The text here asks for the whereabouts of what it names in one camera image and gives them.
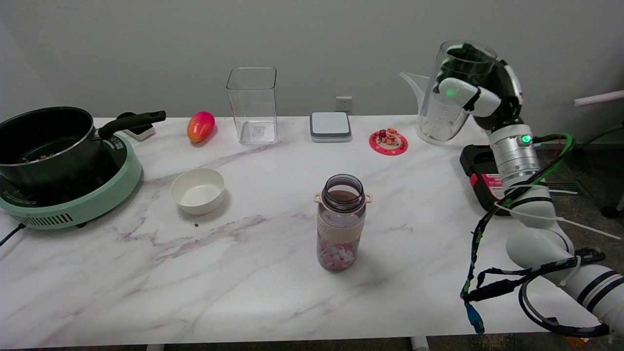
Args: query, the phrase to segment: gray floor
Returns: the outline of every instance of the gray floor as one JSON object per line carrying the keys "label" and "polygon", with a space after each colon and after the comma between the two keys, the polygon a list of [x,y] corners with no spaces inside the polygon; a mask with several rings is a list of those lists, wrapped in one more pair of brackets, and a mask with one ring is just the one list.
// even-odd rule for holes
{"label": "gray floor", "polygon": [[[544,164],[553,156],[553,151],[540,152]],[[580,223],[591,224],[598,229],[624,235],[624,214],[613,220],[600,215],[600,208],[617,203],[624,194],[624,150],[589,150],[586,158],[570,158],[550,177],[550,180],[578,180],[587,190],[588,197],[556,196],[553,197],[557,214]],[[562,224],[576,247],[597,245],[607,254],[604,265],[624,272],[624,244],[587,230]],[[429,337],[432,351],[597,351],[624,350],[622,338],[613,344],[606,337],[580,342],[582,346],[572,344],[559,335],[550,333],[463,335],[451,337]],[[310,342],[260,342],[238,344],[180,344],[168,345],[166,351],[365,351],[410,350],[409,339],[367,339],[367,340],[327,340]],[[71,347],[63,351],[143,351],[144,346],[116,347]]]}

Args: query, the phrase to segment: marble table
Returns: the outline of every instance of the marble table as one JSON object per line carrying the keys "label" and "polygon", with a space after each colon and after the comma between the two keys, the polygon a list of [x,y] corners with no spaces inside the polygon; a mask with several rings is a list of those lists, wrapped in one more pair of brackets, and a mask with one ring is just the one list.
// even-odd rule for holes
{"label": "marble table", "polygon": [[[459,164],[466,144],[486,142],[473,122],[432,146],[417,138],[414,116],[355,116],[352,142],[315,144],[307,117],[281,117],[278,144],[245,146],[224,118],[195,146],[187,121],[132,139],[144,174],[118,208],[81,229],[24,229],[0,247],[0,347],[474,333],[459,298],[470,231],[484,213]],[[407,137],[405,154],[369,148],[368,136],[387,127]],[[194,167],[218,169],[227,187],[221,207],[200,217],[169,195]],[[358,261],[333,274],[316,260],[312,196],[337,173],[358,177],[374,202]],[[16,225],[0,212],[0,232]],[[504,245],[520,226],[489,224],[478,271],[515,268]],[[561,323],[596,322],[546,280],[529,296]],[[474,305],[488,333],[541,330],[517,294]]]}

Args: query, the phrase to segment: black pot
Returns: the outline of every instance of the black pot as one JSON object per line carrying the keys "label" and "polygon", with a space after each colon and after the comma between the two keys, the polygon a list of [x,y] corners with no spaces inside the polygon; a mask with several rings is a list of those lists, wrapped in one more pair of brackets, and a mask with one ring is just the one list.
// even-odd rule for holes
{"label": "black pot", "polygon": [[76,107],[49,107],[0,123],[0,174],[17,187],[49,188],[80,179],[105,152],[104,139],[124,129],[164,121],[165,111],[93,126]]}

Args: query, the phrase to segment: green led light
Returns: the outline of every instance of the green led light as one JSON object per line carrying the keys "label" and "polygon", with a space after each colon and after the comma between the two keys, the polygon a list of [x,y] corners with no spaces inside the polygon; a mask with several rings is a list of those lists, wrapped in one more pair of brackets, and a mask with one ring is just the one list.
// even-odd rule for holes
{"label": "green led light", "polygon": [[457,95],[457,92],[459,91],[459,89],[449,89],[445,92],[446,96],[448,97],[453,97],[455,95]]}

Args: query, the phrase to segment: pot handle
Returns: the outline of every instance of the pot handle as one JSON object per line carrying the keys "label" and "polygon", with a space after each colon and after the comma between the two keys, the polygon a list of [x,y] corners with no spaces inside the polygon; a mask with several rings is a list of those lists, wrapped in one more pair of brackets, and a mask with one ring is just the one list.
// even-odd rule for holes
{"label": "pot handle", "polygon": [[148,126],[152,123],[162,122],[165,118],[167,118],[167,113],[165,111],[157,111],[116,119],[112,122],[108,122],[104,127],[96,129],[93,139],[110,139],[115,132]]}

